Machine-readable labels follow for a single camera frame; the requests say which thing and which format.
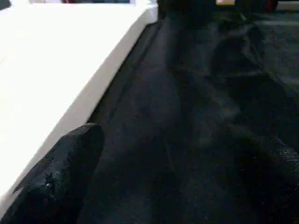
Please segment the red object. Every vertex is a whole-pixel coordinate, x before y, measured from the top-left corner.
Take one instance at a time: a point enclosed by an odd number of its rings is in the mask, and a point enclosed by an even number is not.
[[[277,5],[277,0],[267,0],[267,5],[266,5],[266,12],[272,12],[275,10]]]

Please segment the black fabric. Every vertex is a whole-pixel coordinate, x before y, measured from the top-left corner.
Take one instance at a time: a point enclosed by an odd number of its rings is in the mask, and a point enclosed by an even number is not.
[[[16,187],[1,224],[71,224],[99,161],[104,134],[86,124],[63,136]]]
[[[298,222],[298,30],[287,14],[225,12],[172,12],[147,28],[91,116],[105,143],[79,216],[59,217]]]
[[[1,0],[0,1],[0,10],[8,8],[10,6],[11,6],[11,4],[10,4],[9,0]]]

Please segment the black textured material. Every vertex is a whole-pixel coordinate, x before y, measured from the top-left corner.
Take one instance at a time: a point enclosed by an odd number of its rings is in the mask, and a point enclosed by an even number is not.
[[[91,116],[105,143],[65,223],[299,221],[296,14],[187,10],[146,28]]]
[[[73,224],[103,149],[104,134],[86,124],[63,136],[24,177],[1,224]]]
[[[10,6],[11,6],[11,4],[10,4],[9,0],[1,0],[0,1],[0,10],[8,8]]]

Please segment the dark cloth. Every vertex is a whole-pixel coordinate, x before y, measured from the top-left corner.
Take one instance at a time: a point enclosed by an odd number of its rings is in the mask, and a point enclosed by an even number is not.
[[[0,10],[8,8],[10,6],[11,6],[11,4],[10,4],[9,0],[1,0],[0,1]]]
[[[0,223],[75,223],[103,143],[104,134],[97,124],[83,125],[63,136],[16,187],[18,196]]]
[[[153,25],[91,117],[105,143],[65,223],[299,221],[299,26],[272,16],[170,13]]]

